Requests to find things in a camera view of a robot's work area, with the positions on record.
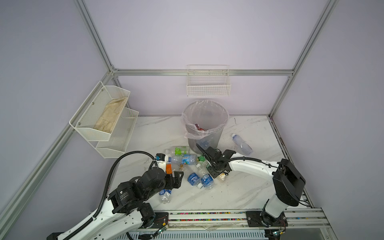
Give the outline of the orange label bottle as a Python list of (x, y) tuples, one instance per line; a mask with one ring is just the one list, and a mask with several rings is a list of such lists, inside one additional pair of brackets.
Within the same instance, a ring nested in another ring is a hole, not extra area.
[(171, 163), (167, 163), (166, 164), (166, 174), (167, 175), (172, 175), (173, 174), (173, 169), (172, 169), (172, 164)]

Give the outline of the white crane label bottle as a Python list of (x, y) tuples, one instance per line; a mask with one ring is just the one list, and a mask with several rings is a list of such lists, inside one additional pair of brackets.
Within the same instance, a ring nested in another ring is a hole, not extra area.
[(227, 176), (228, 176), (228, 173), (221, 173), (220, 175), (218, 175), (218, 179), (222, 182), (225, 182), (227, 180)]

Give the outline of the tall clear purple-label bottle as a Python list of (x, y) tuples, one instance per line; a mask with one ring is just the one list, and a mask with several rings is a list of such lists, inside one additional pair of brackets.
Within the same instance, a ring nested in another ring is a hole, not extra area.
[(239, 135), (232, 134), (231, 135), (233, 142), (238, 146), (238, 149), (245, 155), (250, 156), (254, 152), (253, 149), (249, 146), (249, 144)]

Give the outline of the red label crushed bottle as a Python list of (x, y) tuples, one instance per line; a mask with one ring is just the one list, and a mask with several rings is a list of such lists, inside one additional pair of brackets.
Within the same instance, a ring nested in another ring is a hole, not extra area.
[(198, 124), (195, 124), (195, 127), (198, 131), (203, 131), (203, 132), (206, 132), (207, 130), (204, 129), (204, 128), (201, 128)]

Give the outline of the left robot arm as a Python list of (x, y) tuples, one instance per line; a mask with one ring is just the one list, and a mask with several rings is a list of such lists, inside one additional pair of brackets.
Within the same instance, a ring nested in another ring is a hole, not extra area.
[(153, 225), (156, 214), (147, 202), (162, 190), (181, 187), (184, 172), (152, 167), (142, 176), (123, 182), (102, 198), (98, 208), (75, 227), (52, 233), (49, 240), (112, 240)]

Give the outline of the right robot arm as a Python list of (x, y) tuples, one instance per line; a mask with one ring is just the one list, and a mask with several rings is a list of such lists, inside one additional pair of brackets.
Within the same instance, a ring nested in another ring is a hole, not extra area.
[(302, 203), (306, 180), (289, 160), (266, 162), (242, 156), (233, 150), (221, 152), (212, 147), (203, 149), (199, 144), (196, 144), (196, 147), (209, 162), (208, 172), (213, 178), (235, 171), (262, 178), (273, 184), (275, 193), (267, 200), (260, 213), (264, 225), (270, 226), (276, 222), (288, 206), (297, 207)]

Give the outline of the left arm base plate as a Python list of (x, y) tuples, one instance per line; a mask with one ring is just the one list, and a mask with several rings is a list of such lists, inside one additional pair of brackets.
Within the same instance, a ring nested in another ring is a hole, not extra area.
[(146, 216), (141, 229), (160, 229), (169, 220), (168, 212), (157, 212), (153, 216)]

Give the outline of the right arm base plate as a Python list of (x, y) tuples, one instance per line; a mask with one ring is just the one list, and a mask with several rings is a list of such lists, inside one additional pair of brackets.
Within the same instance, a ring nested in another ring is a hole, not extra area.
[(246, 211), (246, 220), (248, 223), (248, 227), (286, 227), (288, 222), (285, 214), (282, 212), (278, 218), (274, 218), (271, 215), (267, 214), (265, 208), (267, 206), (267, 202), (264, 207), (260, 211)]

